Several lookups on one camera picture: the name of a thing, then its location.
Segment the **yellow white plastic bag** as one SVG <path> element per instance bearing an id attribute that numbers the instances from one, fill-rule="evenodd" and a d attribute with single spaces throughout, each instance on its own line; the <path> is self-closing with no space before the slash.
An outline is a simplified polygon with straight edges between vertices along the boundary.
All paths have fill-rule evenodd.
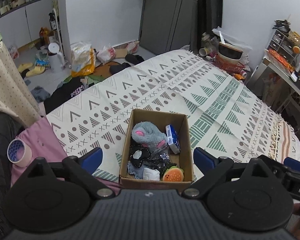
<path id="1" fill-rule="evenodd" d="M 71 77 L 93 74 L 95 71 L 95 51 L 90 43 L 75 42 L 71 49 Z"/>

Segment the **black white dotted pouch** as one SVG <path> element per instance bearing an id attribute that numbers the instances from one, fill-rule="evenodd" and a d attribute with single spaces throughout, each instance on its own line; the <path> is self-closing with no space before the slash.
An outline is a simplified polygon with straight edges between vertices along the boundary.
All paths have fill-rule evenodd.
<path id="1" fill-rule="evenodd" d="M 129 161 L 136 168 L 140 168 L 143 161 L 149 159 L 150 156 L 151 153 L 147 147 L 140 144 L 131 145 L 129 147 Z"/>

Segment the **hamburger plush toy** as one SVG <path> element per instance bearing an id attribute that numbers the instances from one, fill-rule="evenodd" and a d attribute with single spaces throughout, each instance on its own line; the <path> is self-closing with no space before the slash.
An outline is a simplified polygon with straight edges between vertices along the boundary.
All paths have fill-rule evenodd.
<path id="1" fill-rule="evenodd" d="M 184 181 L 184 171 L 183 169 L 172 166 L 167 169 L 162 176 L 162 181 L 164 182 L 182 182 Z"/>

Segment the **brown bottle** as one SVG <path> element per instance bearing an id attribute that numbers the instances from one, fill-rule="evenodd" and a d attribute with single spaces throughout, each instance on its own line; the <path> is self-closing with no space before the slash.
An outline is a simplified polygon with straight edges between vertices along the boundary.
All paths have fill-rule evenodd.
<path id="1" fill-rule="evenodd" d="M 49 44 L 50 34 L 51 34 L 51 31 L 48 28 L 41 27 L 40 32 L 39 32 L 41 46 L 45 46 L 45 45 Z"/>

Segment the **yellow slippers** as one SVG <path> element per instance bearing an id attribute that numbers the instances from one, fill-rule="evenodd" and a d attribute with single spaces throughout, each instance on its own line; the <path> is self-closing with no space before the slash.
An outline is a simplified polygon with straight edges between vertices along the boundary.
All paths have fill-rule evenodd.
<path id="1" fill-rule="evenodd" d="M 22 78 L 32 77 L 45 72 L 45 67 L 34 66 L 33 63 L 23 63 L 19 65 L 18 72 L 21 74 Z"/>

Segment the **white side table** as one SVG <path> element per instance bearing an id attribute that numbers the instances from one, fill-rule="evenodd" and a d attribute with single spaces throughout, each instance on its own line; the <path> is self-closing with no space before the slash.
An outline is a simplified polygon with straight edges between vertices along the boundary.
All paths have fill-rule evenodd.
<path id="1" fill-rule="evenodd" d="M 292 77 L 283 71 L 283 65 L 272 56 L 263 57 L 261 63 L 255 68 L 250 79 L 248 80 L 246 84 L 247 87 L 253 92 L 255 92 L 257 88 L 258 79 L 267 69 L 270 69 L 272 72 L 277 74 L 280 77 L 280 79 L 283 80 L 285 84 L 290 87 L 290 93 L 287 96 L 285 96 L 284 101 L 275 108 L 275 112 L 281 113 L 282 110 L 286 108 L 291 101 L 293 101 L 292 104 L 294 104 L 295 108 L 300 112 L 300 106 L 292 99 L 293 93 L 296 93 L 298 94 L 298 96 L 300 96 L 300 81 L 294 82 Z"/>

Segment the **white electric kettle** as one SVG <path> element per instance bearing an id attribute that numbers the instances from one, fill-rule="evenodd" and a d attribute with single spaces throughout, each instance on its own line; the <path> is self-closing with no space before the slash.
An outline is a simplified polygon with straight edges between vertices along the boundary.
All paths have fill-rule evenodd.
<path id="1" fill-rule="evenodd" d="M 60 46 L 57 43 L 52 42 L 49 44 L 48 58 L 52 72 L 59 73 L 63 70 L 65 60 L 63 53 L 61 52 Z"/>

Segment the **white soft packet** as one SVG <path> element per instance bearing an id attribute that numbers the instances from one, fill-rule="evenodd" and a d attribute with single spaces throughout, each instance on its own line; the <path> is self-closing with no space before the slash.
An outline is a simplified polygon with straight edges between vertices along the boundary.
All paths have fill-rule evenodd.
<path id="1" fill-rule="evenodd" d="M 142 174 L 143 180 L 160 181 L 160 172 L 151 168 L 145 167 Z"/>

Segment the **small drawer organizer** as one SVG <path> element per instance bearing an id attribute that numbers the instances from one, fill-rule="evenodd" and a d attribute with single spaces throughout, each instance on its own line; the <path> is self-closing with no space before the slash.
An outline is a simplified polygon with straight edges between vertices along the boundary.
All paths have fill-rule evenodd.
<path id="1" fill-rule="evenodd" d="M 284 33 L 277 29 L 273 31 L 266 49 L 276 51 L 290 63 L 293 61 L 295 56 L 295 53 L 293 52 L 293 44 L 288 40 Z"/>

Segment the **blue denim pouch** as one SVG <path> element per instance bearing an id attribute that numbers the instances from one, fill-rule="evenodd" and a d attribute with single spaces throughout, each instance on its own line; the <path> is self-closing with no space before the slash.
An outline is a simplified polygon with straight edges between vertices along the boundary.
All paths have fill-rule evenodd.
<path id="1" fill-rule="evenodd" d="M 130 161 L 127 164 L 128 174 L 134 176 L 134 179 L 143 179 L 144 168 L 143 164 L 140 167 L 135 167 Z"/>

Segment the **brown cardboard box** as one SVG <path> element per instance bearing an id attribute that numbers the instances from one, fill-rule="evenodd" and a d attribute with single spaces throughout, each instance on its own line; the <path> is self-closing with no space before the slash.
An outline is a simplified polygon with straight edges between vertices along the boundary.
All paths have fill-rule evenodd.
<path id="1" fill-rule="evenodd" d="M 182 192 L 193 180 L 187 116 L 132 110 L 119 171 L 122 187 Z"/>

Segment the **grey pink plush slipper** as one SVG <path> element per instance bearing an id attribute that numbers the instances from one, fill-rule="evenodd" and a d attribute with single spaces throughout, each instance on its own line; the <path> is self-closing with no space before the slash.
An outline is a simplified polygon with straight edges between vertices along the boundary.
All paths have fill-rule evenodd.
<path id="1" fill-rule="evenodd" d="M 165 150 L 168 146 L 166 134 L 149 121 L 137 123 L 132 129 L 131 136 L 136 143 L 147 147 L 151 153 Z"/>

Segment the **dotted beige cloth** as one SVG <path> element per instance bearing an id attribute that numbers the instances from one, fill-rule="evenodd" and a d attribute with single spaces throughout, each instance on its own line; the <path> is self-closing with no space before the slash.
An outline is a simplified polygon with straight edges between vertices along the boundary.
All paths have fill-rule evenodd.
<path id="1" fill-rule="evenodd" d="M 24 127 L 29 127 L 40 119 L 38 103 L 2 41 L 0 41 L 0 112 L 10 115 Z"/>

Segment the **pink bed sheet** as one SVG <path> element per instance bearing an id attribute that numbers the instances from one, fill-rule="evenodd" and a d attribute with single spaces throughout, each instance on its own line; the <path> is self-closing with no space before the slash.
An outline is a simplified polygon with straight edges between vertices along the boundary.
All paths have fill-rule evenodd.
<path id="1" fill-rule="evenodd" d="M 112 127 L 96 114 L 63 121 L 49 114 L 21 132 L 18 138 L 30 147 L 31 160 L 44 157 L 49 162 L 59 162 L 68 156 L 82 157 L 101 148 L 102 163 L 93 170 L 93 176 L 118 193 L 122 188 L 119 171 L 126 130 L 126 125 Z"/>

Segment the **red white plastic bag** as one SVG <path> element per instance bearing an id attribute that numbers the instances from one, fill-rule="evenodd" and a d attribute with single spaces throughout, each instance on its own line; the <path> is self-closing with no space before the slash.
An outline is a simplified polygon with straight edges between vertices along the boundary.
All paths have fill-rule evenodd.
<path id="1" fill-rule="evenodd" d="M 105 65 L 110 62 L 116 56 L 116 51 L 112 46 L 104 46 L 102 50 L 97 53 L 97 59 Z"/>

